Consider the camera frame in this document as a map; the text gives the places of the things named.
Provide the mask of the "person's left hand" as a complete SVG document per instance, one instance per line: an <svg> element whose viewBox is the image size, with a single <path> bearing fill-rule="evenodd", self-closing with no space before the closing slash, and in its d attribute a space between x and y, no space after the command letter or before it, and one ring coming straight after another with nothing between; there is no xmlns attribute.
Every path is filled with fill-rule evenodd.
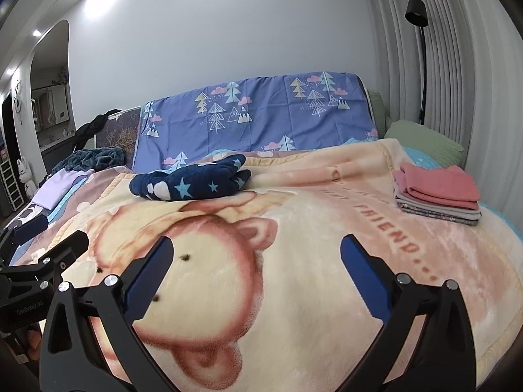
<svg viewBox="0 0 523 392"><path fill-rule="evenodd" d="M42 333L39 328L31 327L26 332L27 356L30 360L38 361L40 359L42 347Z"/></svg>

